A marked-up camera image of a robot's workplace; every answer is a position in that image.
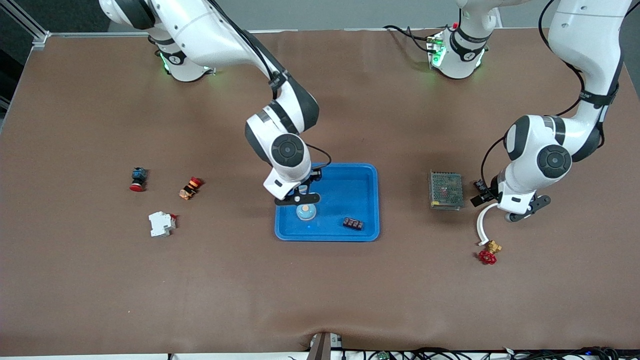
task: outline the blue plastic tray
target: blue plastic tray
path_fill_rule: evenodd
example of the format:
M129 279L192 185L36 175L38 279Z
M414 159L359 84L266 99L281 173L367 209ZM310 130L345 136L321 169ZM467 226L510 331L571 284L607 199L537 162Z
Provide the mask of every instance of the blue plastic tray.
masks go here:
M373 241L380 235L378 171L371 164L333 163L322 180L311 184L319 193L317 215L303 221L296 206L276 207L276 236L285 241ZM342 226L344 218L364 222L362 230Z

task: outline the brown table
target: brown table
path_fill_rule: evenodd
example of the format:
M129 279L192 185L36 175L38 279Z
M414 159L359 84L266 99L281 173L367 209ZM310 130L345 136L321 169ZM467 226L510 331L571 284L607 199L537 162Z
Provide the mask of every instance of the brown table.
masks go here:
M178 83L145 38L50 38L0 140L0 354L300 350L319 331L356 348L640 347L640 105L626 71L606 146L545 189L553 203L534 217L489 213L504 250L483 266L478 210L430 210L427 176L459 172L475 195L513 121L573 102L578 81L536 30L496 31L461 81L386 32L259 37L321 104L304 138L378 168L378 240L275 237L269 167L243 136L269 101L257 69ZM487 174L507 162L498 150ZM145 193L128 190L138 166ZM207 183L184 201L191 176ZM149 236L155 211L179 215L169 238Z

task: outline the red valve handle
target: red valve handle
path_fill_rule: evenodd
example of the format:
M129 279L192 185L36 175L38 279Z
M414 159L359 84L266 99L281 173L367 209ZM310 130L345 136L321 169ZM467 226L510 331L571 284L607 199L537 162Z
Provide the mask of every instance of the red valve handle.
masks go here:
M493 265L496 261L498 261L498 259L495 258L495 255L493 255L491 252L488 252L487 250L482 250L481 252L479 252L478 259L480 259L480 261L482 261L484 264L489 265Z

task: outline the orange and black connector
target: orange and black connector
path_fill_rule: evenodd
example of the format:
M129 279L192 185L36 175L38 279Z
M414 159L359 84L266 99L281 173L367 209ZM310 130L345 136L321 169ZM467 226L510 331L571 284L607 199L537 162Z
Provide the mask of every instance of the orange and black connector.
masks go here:
M195 193L198 192L198 188L202 186L202 184L202 180L198 179L197 177L192 177L191 180L189 180L187 186L180 190L180 197L182 197L184 200L189 200Z

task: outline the round light blue object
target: round light blue object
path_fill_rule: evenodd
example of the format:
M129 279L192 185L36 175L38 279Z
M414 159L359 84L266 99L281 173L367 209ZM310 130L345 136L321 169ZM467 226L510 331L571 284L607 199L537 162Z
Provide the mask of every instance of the round light blue object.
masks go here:
M296 214L300 220L309 221L316 217L316 206L313 204L298 205Z

